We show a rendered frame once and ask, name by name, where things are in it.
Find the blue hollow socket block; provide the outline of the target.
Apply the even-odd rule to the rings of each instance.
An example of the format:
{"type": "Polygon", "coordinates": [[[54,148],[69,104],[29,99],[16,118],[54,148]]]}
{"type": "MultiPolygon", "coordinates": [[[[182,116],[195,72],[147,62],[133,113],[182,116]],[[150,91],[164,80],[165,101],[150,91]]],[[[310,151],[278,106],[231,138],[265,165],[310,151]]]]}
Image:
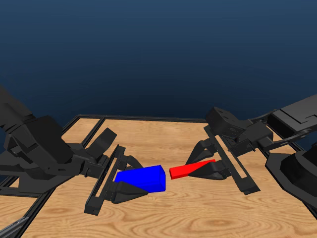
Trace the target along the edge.
{"type": "Polygon", "coordinates": [[[149,193],[166,191],[166,175],[161,165],[118,172],[114,181],[123,181],[149,193]]]}

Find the thin red peg bar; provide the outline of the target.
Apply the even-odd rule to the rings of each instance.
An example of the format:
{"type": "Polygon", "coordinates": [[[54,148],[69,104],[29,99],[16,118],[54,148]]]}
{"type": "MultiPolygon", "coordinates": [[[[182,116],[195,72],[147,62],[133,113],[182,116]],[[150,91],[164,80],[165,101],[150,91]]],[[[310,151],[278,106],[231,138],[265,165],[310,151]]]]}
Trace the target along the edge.
{"type": "Polygon", "coordinates": [[[210,162],[215,162],[215,159],[170,168],[169,169],[170,178],[179,179],[179,178],[187,177],[191,172],[195,171],[196,169],[210,162]]]}

